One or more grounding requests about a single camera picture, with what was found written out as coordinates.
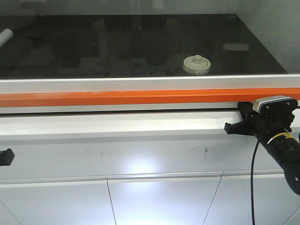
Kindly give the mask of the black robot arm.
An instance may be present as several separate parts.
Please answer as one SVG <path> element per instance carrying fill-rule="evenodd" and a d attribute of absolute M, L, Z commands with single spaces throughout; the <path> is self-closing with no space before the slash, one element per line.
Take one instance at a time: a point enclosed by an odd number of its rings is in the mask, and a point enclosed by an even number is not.
<path fill-rule="evenodd" d="M 239 102 L 238 110 L 242 121 L 225 123 L 229 135 L 254 136 L 283 169 L 290 189 L 300 194 L 300 143 L 290 134 L 290 128 L 297 108 L 296 99 L 277 96 L 274 100 L 262 101 L 255 105 Z"/>

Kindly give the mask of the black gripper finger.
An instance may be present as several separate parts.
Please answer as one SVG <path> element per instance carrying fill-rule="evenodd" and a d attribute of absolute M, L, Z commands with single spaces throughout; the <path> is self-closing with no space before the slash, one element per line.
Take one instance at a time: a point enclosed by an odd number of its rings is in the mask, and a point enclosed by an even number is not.
<path fill-rule="evenodd" d="M 251 102 L 239 102 L 237 107 L 240 111 L 242 120 L 247 120 L 255 113 L 253 110 L 253 104 Z"/>
<path fill-rule="evenodd" d="M 224 130 L 228 135 L 248 135 L 254 136 L 253 123 L 257 117 L 251 115 L 250 117 L 243 118 L 238 123 L 225 123 Z"/>
<path fill-rule="evenodd" d="M 0 152 L 0 166 L 10 166 L 15 158 L 12 149 L 7 149 Z"/>

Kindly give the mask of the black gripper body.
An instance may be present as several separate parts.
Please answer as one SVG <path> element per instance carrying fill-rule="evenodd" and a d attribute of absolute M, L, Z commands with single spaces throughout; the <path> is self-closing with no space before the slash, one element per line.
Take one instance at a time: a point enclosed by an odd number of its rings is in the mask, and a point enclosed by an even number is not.
<path fill-rule="evenodd" d="M 260 116 L 253 123 L 253 133 L 256 138 L 272 138 L 281 133 L 291 132 L 294 120 L 292 112 L 275 111 Z"/>

